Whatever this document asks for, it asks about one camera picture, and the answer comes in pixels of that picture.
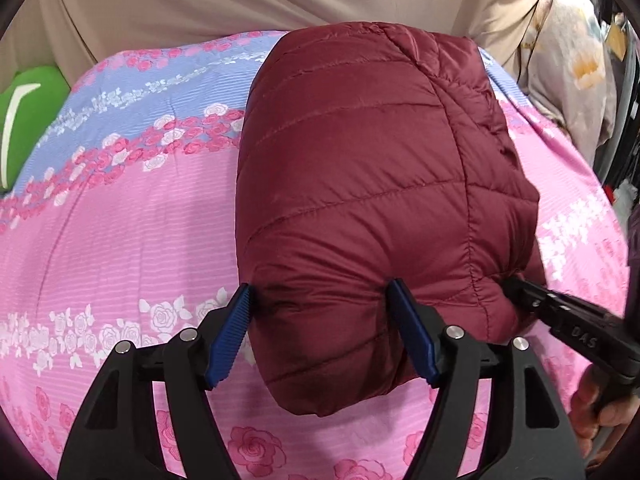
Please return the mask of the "person's right hand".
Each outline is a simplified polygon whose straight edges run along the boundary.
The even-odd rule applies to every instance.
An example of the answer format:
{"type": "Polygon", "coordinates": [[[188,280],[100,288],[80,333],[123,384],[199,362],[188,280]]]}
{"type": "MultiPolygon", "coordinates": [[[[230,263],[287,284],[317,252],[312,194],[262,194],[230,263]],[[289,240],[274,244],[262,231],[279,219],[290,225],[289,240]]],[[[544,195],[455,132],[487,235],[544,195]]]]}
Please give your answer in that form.
{"type": "Polygon", "coordinates": [[[584,455],[592,451],[594,439],[603,428],[611,428],[612,434],[602,446],[602,452],[614,448],[639,408],[638,396],[627,396],[610,402],[603,408],[596,408],[603,389],[604,379],[599,375],[597,367],[589,365],[570,399],[570,423],[584,455]]]}

